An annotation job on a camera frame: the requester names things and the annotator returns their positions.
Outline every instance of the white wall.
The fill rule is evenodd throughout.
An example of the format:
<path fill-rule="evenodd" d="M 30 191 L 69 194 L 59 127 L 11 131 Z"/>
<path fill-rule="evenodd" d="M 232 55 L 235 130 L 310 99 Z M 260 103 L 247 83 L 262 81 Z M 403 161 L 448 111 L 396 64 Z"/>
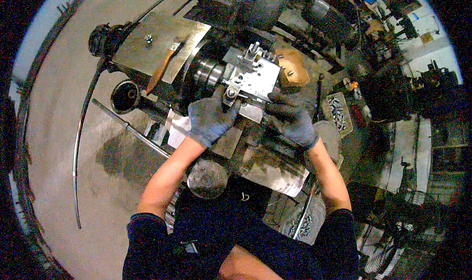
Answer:
<path fill-rule="evenodd" d="M 386 8 L 385 3 L 382 0 L 377 1 L 380 7 L 383 9 Z M 450 71 L 455 71 L 459 84 L 462 84 L 463 80 L 459 65 L 457 64 L 456 55 L 439 18 L 426 0 L 418 1 L 422 4 L 422 7 L 411 12 L 408 17 L 420 36 L 430 32 L 434 41 L 423 45 L 421 39 L 417 37 L 416 39 L 399 43 L 400 48 L 405 51 L 405 58 L 411 60 L 409 65 L 413 72 L 413 76 L 420 76 L 419 72 L 416 71 L 428 71 L 430 60 L 436 60 L 439 68 L 446 67 Z M 397 26 L 398 22 L 394 17 L 390 18 L 389 21 L 395 26 L 395 33 L 403 29 L 402 26 Z M 406 35 L 403 34 L 399 36 L 399 38 L 405 39 Z M 412 75 L 408 65 L 404 67 L 404 73 L 407 76 Z"/>
<path fill-rule="evenodd" d="M 66 6 L 66 2 L 72 3 L 72 1 L 73 0 L 44 1 L 28 28 L 18 53 L 16 53 L 15 64 L 13 65 L 13 74 L 16 77 L 22 81 L 26 80 L 28 71 L 31 68 L 32 62 L 36 57 L 41 44 L 61 16 L 61 13 L 56 7 L 62 4 Z"/>

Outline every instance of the forearm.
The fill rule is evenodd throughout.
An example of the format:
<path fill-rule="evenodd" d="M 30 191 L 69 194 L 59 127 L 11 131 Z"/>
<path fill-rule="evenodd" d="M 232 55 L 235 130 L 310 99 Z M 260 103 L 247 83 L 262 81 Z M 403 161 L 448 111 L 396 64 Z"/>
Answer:
<path fill-rule="evenodd" d="M 351 202 L 343 177 L 329 157 L 321 139 L 310 149 L 308 156 L 316 170 L 316 177 L 322 189 L 327 214 L 339 208 L 351 210 Z"/>
<path fill-rule="evenodd" d="M 152 176 L 138 205 L 138 212 L 151 212 L 164 218 L 165 210 L 190 165 L 206 147 L 186 137 Z"/>

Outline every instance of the bin of metal parts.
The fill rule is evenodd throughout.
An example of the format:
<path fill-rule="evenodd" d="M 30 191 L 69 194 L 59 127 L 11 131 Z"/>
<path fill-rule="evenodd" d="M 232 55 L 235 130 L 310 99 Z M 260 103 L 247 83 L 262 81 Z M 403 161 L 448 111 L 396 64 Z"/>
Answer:
<path fill-rule="evenodd" d="M 293 238 L 302 216 L 303 204 L 299 204 L 288 218 L 280 225 L 279 232 Z M 313 245 L 326 217 L 326 207 L 321 194 L 313 196 L 296 239 Z"/>
<path fill-rule="evenodd" d="M 336 126 L 341 139 L 352 132 L 353 124 L 343 93 L 327 96 L 322 102 L 322 108 L 326 120 Z"/>

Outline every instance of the gray work glove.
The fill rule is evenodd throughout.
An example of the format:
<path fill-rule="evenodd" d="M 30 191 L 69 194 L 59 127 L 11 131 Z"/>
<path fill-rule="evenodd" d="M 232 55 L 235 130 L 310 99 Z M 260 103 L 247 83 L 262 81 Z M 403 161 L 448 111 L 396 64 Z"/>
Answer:
<path fill-rule="evenodd" d="M 224 112 L 223 92 L 224 87 L 219 85 L 211 98 L 195 101 L 188 106 L 192 128 L 187 134 L 208 148 L 233 126 L 241 107 L 241 101 L 236 100 L 233 106 Z"/>
<path fill-rule="evenodd" d="M 268 98 L 273 103 L 267 103 L 265 111 L 280 121 L 275 123 L 280 133 L 300 145 L 304 151 L 313 148 L 320 137 L 313 130 L 310 105 L 281 93 L 269 93 Z"/>

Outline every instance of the oil stain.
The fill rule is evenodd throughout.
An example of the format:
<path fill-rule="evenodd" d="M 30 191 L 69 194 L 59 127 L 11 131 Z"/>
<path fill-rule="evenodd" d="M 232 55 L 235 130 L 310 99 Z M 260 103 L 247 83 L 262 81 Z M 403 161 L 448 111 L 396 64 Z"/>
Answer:
<path fill-rule="evenodd" d="M 147 119 L 135 121 L 133 124 L 136 124 L 138 130 L 144 131 L 141 127 L 145 126 L 145 122 Z M 162 156 L 126 130 L 121 130 L 106 141 L 95 156 L 95 162 L 113 177 L 113 185 L 107 189 L 110 199 L 116 206 L 128 212 L 135 212 L 139 195 L 164 161 Z M 97 190 L 91 189 L 91 192 L 93 194 Z"/>

